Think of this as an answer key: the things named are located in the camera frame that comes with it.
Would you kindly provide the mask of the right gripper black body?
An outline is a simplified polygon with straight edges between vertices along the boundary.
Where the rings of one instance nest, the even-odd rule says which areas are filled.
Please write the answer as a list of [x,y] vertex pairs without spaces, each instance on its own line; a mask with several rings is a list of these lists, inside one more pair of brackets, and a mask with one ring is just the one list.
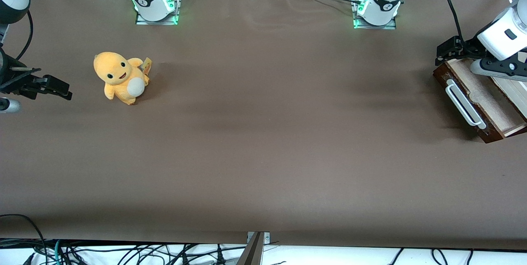
[[0,90],[4,90],[7,82],[12,78],[11,72],[11,57],[0,48]]

